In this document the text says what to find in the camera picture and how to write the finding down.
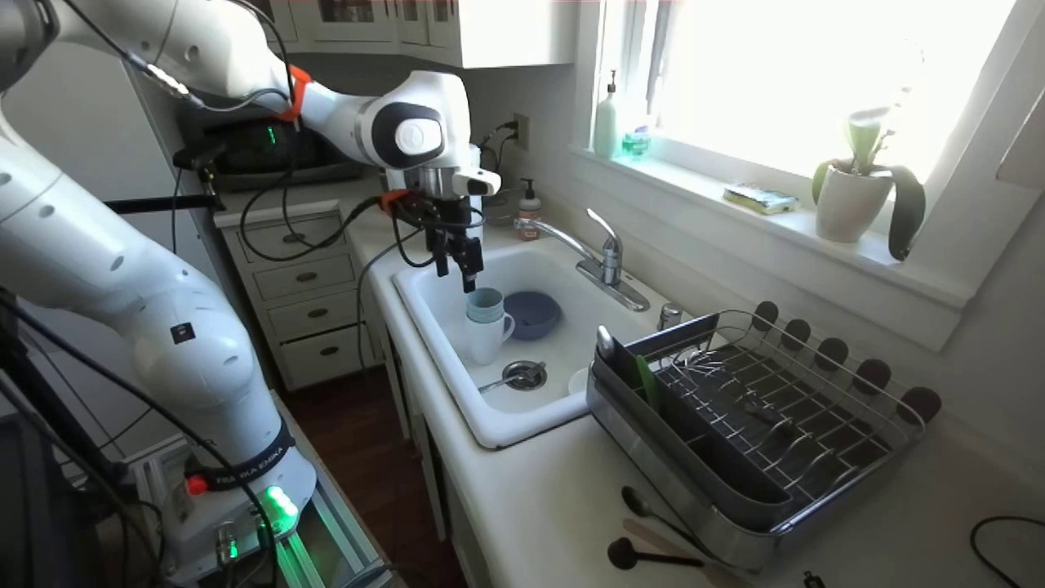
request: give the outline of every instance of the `soap bottle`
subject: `soap bottle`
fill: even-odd
[[[593,108],[593,134],[590,134],[590,151],[605,161],[613,158],[616,151],[616,69],[611,72],[608,98],[598,103]]]
[[[519,199],[519,220],[517,220],[517,234],[522,242],[537,240],[537,229],[533,227],[533,220],[537,217],[542,217],[542,199],[534,198],[533,180],[524,180],[524,192]]]

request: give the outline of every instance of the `window sill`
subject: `window sill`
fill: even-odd
[[[885,234],[872,229],[856,247],[819,240],[817,217],[807,202],[798,202],[793,213],[756,217],[721,199],[729,183],[699,177],[693,171],[637,158],[601,161],[584,147],[574,153],[580,166],[608,180],[608,198],[634,206],[639,217],[649,217],[649,223],[663,227],[663,234],[678,229],[686,240],[740,260],[769,277],[832,302],[863,322],[902,334],[926,349],[940,349],[948,343],[964,318],[964,306],[973,302],[973,289],[953,285],[912,263],[895,263],[887,255]],[[634,192],[621,189],[623,183],[644,189],[639,206]]]

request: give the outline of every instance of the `dish drying rack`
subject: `dish drying rack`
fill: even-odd
[[[883,361],[777,327],[777,306],[708,315],[637,343],[598,338],[586,407],[721,565],[761,572],[872,492],[940,413],[895,396]]]

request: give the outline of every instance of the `window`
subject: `window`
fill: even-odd
[[[623,16],[627,98],[666,147],[761,177],[846,158],[852,113],[887,108],[883,161],[926,180],[1012,0],[660,0]]]
[[[616,69],[653,141],[646,158],[580,158],[584,180],[629,206],[637,240],[656,229],[649,260],[724,290],[783,289],[945,349],[1045,189],[1000,180],[1010,144],[1034,134],[1023,124],[1045,89],[1045,0],[605,0],[593,21],[590,96]],[[840,247],[809,206],[756,220],[721,202],[724,183],[807,198],[817,163],[846,158],[846,116],[875,106],[895,128],[883,163],[912,166],[932,198],[904,263],[887,255],[887,206]]]

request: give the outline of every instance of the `white sink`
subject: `white sink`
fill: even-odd
[[[542,339],[509,339],[491,365],[472,365],[463,347],[463,289],[459,274],[445,277],[435,269],[405,269],[395,274],[395,290],[422,334],[446,391],[453,396],[470,435],[483,448],[519,446],[533,435],[557,427],[586,413],[584,387],[593,358],[593,329],[608,327],[616,339],[653,334],[663,298],[629,283],[646,296],[649,312],[637,315],[574,271],[577,255],[556,240],[485,247],[485,269],[478,289],[542,290],[557,302],[563,323]],[[549,371],[544,387],[517,391],[497,382],[512,361],[537,361]]]

